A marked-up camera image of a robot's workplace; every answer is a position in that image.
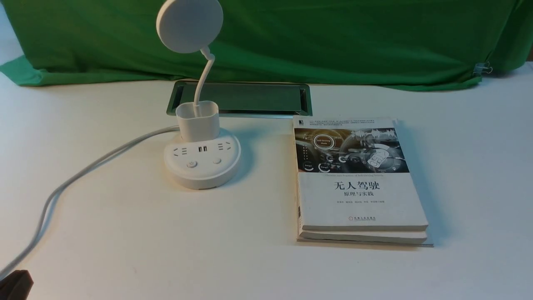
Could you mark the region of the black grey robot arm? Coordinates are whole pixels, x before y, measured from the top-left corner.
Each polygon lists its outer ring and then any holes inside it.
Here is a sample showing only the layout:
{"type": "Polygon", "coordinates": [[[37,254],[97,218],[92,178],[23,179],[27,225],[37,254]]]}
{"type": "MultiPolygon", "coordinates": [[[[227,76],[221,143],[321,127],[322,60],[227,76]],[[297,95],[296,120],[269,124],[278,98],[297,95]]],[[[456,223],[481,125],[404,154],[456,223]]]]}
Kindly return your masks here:
{"type": "Polygon", "coordinates": [[[34,281],[29,271],[16,270],[0,282],[1,300],[26,300],[34,281]]]}

